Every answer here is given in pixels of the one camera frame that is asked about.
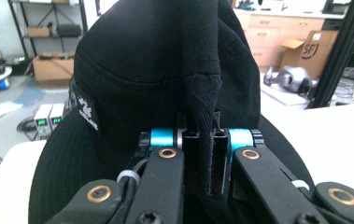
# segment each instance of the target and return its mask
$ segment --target wooden cabinet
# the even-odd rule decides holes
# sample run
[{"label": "wooden cabinet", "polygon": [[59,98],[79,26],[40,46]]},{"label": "wooden cabinet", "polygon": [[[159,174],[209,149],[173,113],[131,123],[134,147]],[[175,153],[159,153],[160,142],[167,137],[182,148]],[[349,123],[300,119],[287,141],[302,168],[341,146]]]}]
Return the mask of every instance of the wooden cabinet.
[{"label": "wooden cabinet", "polygon": [[256,14],[237,14],[237,18],[261,71],[267,70],[269,66],[280,66],[285,39],[306,39],[311,30],[321,30],[324,23],[324,19],[318,18]]},{"label": "wooden cabinet", "polygon": [[288,17],[285,18],[283,27],[280,34],[280,41],[285,38],[306,39],[308,33],[312,30],[321,30],[324,19],[316,18],[300,18]]}]

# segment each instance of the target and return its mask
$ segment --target white logo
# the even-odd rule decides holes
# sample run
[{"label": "white logo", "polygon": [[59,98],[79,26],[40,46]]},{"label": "white logo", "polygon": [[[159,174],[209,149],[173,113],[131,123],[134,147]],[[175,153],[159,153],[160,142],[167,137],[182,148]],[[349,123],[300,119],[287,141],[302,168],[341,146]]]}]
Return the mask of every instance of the white logo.
[{"label": "white logo", "polygon": [[92,117],[92,109],[89,108],[89,105],[87,104],[87,101],[83,98],[78,98],[78,102],[83,105],[83,112],[89,117]]},{"label": "white logo", "polygon": [[98,131],[98,125],[92,121],[91,117],[92,117],[92,109],[89,108],[89,105],[87,104],[87,101],[81,97],[78,97],[78,102],[80,103],[80,105],[83,105],[83,111],[79,110],[78,112],[80,113],[80,115],[87,120],[87,122],[89,122],[91,124],[91,126],[93,126],[93,128],[95,130]]}]

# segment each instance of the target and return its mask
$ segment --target electronic device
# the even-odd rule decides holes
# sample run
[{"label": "electronic device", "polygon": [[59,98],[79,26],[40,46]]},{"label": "electronic device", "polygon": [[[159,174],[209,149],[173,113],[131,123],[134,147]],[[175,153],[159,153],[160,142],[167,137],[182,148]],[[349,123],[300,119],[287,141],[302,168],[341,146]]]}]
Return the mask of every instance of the electronic device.
[{"label": "electronic device", "polygon": [[54,131],[57,125],[63,120],[64,117],[64,104],[54,104],[50,112],[50,126],[51,130]]},{"label": "electronic device", "polygon": [[350,5],[349,2],[350,1],[327,0],[325,3],[324,9],[322,9],[322,13],[343,15],[348,10],[348,7]]},{"label": "electronic device", "polygon": [[298,95],[307,95],[314,87],[313,80],[303,67],[291,66],[283,67],[276,77],[273,77],[273,67],[270,67],[263,77],[263,84],[266,86],[277,84]]},{"label": "electronic device", "polygon": [[41,105],[37,110],[34,121],[39,137],[47,137],[51,134],[50,112],[53,105]]}]

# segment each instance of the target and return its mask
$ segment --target brass screw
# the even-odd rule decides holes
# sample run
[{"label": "brass screw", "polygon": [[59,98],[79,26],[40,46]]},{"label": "brass screw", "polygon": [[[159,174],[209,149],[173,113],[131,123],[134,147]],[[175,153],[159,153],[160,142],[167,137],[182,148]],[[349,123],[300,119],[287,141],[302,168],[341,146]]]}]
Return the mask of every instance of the brass screw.
[{"label": "brass screw", "polygon": [[[336,195],[337,193],[344,194],[344,196],[347,196],[348,199],[341,199],[339,196]],[[328,194],[329,196],[331,196],[331,198],[333,198],[335,201],[338,201],[339,203],[345,205],[354,205],[354,195],[344,189],[329,188]]]},{"label": "brass screw", "polygon": [[112,190],[109,186],[99,185],[90,189],[87,193],[87,200],[91,203],[100,203],[109,198]]},{"label": "brass screw", "polygon": [[175,157],[177,152],[173,150],[172,148],[165,148],[161,151],[159,151],[159,156],[165,159],[170,159]]},{"label": "brass screw", "polygon": [[242,155],[245,158],[248,158],[250,160],[257,160],[261,156],[261,154],[259,154],[257,151],[254,151],[252,149],[243,150]]}]

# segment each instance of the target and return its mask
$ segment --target metal bolt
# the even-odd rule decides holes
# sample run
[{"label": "metal bolt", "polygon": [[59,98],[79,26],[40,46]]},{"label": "metal bolt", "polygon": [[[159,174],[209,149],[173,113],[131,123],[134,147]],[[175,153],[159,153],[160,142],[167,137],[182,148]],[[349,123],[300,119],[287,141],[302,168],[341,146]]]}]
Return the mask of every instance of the metal bolt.
[{"label": "metal bolt", "polygon": [[296,224],[319,224],[319,220],[311,214],[299,214],[296,218]]},{"label": "metal bolt", "polygon": [[344,189],[329,188],[328,194],[339,203],[354,206],[354,195]]},{"label": "metal bolt", "polygon": [[241,152],[241,154],[250,160],[257,160],[261,154],[259,154],[257,151],[254,151],[252,149],[245,149]]},{"label": "metal bolt", "polygon": [[139,224],[161,224],[162,219],[161,217],[152,211],[147,211],[141,214],[141,216],[138,219]]},{"label": "metal bolt", "polygon": [[173,150],[172,148],[165,148],[161,151],[159,151],[159,156],[165,159],[170,159],[175,157],[177,152]]},{"label": "metal bolt", "polygon": [[87,193],[87,200],[91,203],[100,203],[109,198],[112,190],[109,186],[99,185],[90,189]]}]

